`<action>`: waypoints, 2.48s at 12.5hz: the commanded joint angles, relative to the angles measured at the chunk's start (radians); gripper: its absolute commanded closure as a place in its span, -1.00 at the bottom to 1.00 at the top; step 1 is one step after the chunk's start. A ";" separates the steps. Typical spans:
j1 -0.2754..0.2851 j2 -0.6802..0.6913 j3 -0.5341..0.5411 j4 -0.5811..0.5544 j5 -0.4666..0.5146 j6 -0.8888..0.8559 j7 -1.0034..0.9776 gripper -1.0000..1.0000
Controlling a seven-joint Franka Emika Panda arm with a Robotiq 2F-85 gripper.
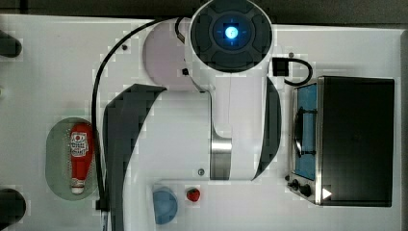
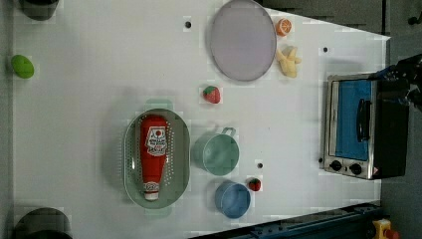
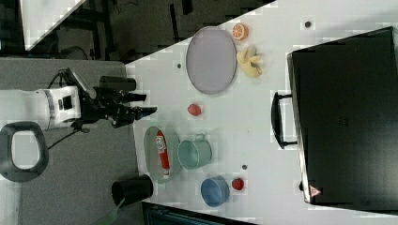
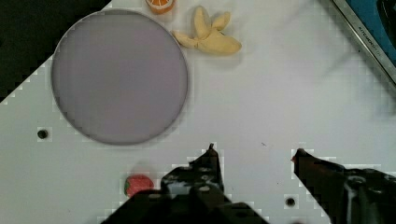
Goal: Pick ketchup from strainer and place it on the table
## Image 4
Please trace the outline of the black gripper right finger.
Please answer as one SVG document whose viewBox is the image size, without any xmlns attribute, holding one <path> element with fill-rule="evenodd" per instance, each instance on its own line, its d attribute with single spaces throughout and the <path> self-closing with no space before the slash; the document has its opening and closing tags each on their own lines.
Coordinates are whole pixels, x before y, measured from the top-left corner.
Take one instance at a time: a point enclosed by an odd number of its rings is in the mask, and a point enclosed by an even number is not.
<svg viewBox="0 0 396 224">
<path fill-rule="evenodd" d="M 376 169 L 346 168 L 299 148 L 294 173 L 332 224 L 395 224 L 395 177 Z"/>
</svg>

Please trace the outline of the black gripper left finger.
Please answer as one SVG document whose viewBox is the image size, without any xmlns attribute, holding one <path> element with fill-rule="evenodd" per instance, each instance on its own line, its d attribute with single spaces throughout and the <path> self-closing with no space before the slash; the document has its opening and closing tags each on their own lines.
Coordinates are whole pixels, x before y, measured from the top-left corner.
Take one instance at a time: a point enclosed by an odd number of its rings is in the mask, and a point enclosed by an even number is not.
<svg viewBox="0 0 396 224">
<path fill-rule="evenodd" d="M 268 224 L 246 203 L 224 193 L 219 154 L 213 145 L 165 175 L 159 189 L 137 192 L 102 224 Z"/>
</svg>

